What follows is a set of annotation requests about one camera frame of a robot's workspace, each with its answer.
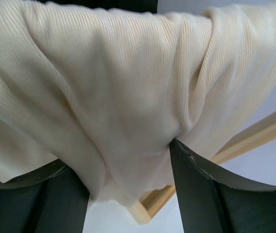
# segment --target white surface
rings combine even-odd
[[[208,5],[223,6],[229,3],[252,3],[250,0],[159,0],[159,12],[183,11],[198,14]],[[256,3],[268,2],[257,0]],[[262,104],[253,117],[241,129],[245,129],[270,113],[276,111],[276,88]],[[276,140],[250,151],[235,160],[223,164],[228,170],[247,178],[276,185]],[[116,202],[94,205],[86,215],[84,233],[183,233],[176,196],[148,225],[140,226],[134,222],[124,207]]]

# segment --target ribbed fabric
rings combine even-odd
[[[173,183],[173,138],[212,158],[275,84],[276,3],[196,17],[0,0],[0,181],[57,156],[93,200],[132,204]]]

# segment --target cream ribbed cloth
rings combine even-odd
[[[0,181],[57,156],[93,200],[129,205],[173,183],[173,138],[211,158],[275,84],[276,3],[155,16],[0,0]]]

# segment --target beige fabric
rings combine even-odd
[[[56,155],[93,200],[131,204],[173,183],[174,137],[211,158],[275,84],[276,3],[196,17],[0,0],[0,181]]]

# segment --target wooden edge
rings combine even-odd
[[[211,161],[224,163],[275,139],[276,112],[232,137]]]
[[[232,137],[211,161],[224,163],[275,139],[276,112]],[[149,223],[175,193],[175,187],[169,185],[162,190],[148,192],[132,207],[130,213],[139,224]]]

